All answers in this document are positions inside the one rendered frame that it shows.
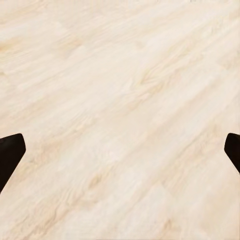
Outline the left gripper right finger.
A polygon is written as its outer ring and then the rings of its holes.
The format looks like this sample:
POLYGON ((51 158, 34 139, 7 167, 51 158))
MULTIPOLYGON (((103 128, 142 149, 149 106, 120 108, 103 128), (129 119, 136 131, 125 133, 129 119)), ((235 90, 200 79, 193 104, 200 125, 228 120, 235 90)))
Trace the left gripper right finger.
POLYGON ((235 133, 229 133, 225 145, 224 151, 237 168, 240 173, 240 135, 235 133))

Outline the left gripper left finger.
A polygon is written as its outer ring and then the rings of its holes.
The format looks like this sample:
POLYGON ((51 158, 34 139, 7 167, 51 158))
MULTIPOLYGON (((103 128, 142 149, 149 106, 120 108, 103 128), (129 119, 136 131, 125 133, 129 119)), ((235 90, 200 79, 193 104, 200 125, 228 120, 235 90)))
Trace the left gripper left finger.
POLYGON ((0 193, 26 152, 21 133, 0 138, 0 193))

